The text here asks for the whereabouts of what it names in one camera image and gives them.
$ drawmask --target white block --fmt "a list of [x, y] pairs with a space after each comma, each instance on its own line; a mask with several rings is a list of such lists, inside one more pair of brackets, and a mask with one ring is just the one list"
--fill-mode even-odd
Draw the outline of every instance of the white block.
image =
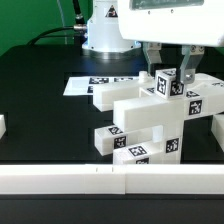
[[154, 143], [143, 142], [113, 152], [113, 164], [179, 164], [181, 159], [182, 136], [167, 138]]
[[0, 194], [84, 194], [83, 165], [4, 165]]
[[152, 141], [115, 149], [113, 164], [157, 164], [161, 163], [164, 152], [161, 143]]
[[175, 68], [156, 71], [155, 94], [164, 99], [176, 99], [184, 96], [185, 85], [176, 81]]
[[115, 125], [95, 129], [95, 147], [102, 156], [113, 153], [114, 149], [123, 148], [152, 140], [152, 128], [133, 132], [122, 132]]
[[95, 85], [93, 104], [100, 111], [112, 110], [114, 101], [136, 98], [139, 96], [139, 87], [148, 87], [150, 85], [154, 86], [153, 78], [148, 78], [145, 82], [132, 80]]
[[223, 165], [128, 165], [129, 194], [224, 194]]
[[185, 120], [224, 111], [224, 82], [221, 80], [203, 82], [197, 88], [188, 89], [188, 92], [194, 92], [197, 96], [185, 99]]
[[224, 151], [224, 115], [218, 114], [213, 116], [212, 133], [214, 134], [217, 142]]
[[86, 165], [86, 194], [125, 194], [125, 167]]
[[0, 139], [6, 131], [4, 115], [0, 115]]
[[165, 100], [153, 95], [114, 102], [113, 122], [124, 132], [183, 120], [183, 99]]

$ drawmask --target stacked blocks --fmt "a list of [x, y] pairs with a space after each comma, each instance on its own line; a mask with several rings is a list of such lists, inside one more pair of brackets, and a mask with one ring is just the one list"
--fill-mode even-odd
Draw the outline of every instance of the stacked blocks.
[[[176, 69], [166, 69], [156, 71], [155, 80], [130, 83], [130, 87], [126, 83], [125, 95], [135, 88], [135, 97], [125, 99], [121, 94], [113, 101], [113, 122], [120, 132], [109, 136], [110, 127], [95, 130], [95, 145], [101, 155], [113, 153], [113, 164], [119, 165], [180, 163], [184, 121], [224, 111], [224, 82], [206, 74], [195, 78], [185, 86], [176, 81]], [[214, 117], [212, 130], [223, 146], [220, 119]]]

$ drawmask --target cable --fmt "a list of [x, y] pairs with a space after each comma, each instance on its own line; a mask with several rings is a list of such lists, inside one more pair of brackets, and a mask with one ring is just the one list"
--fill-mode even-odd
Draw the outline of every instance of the cable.
[[40, 37], [40, 39], [43, 39], [43, 38], [54, 38], [54, 37], [74, 37], [74, 36], [80, 36], [79, 34], [76, 34], [76, 35], [69, 35], [69, 34], [66, 34], [66, 35], [47, 35], [47, 36], [42, 36]]
[[76, 24], [85, 24], [85, 20], [79, 6], [79, 0], [73, 0], [73, 7], [76, 14], [75, 17]]
[[59, 32], [59, 31], [65, 31], [65, 30], [73, 30], [74, 31], [74, 28], [72, 26], [68, 26], [68, 27], [59, 27], [59, 28], [55, 28], [55, 29], [52, 29], [52, 30], [45, 31], [45, 32], [41, 33], [40, 35], [38, 35], [37, 37], [30, 40], [27, 43], [27, 45], [34, 45], [39, 39], [43, 38], [44, 36], [46, 36], [48, 34], [56, 33], [56, 32]]
[[[61, 15], [61, 21], [62, 21], [62, 26], [65, 27], [65, 17], [64, 17], [64, 12], [63, 12], [63, 9], [61, 7], [61, 1], [60, 0], [57, 0], [57, 4], [58, 4], [58, 9], [59, 9], [59, 12], [60, 12], [60, 15]], [[65, 37], [65, 44], [67, 45], [68, 44], [68, 39], [67, 37]]]

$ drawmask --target metal bracket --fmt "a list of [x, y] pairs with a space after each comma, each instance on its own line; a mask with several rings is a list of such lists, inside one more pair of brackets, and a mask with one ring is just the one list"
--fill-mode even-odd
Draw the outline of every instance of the metal bracket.
[[180, 70], [177, 73], [178, 81], [183, 84], [191, 84], [195, 80], [195, 71], [204, 55], [202, 46], [183, 46], [182, 54], [185, 55]]
[[161, 43], [143, 43], [143, 53], [148, 63], [148, 72], [152, 73], [152, 66], [154, 64], [162, 64], [160, 50], [162, 49]]

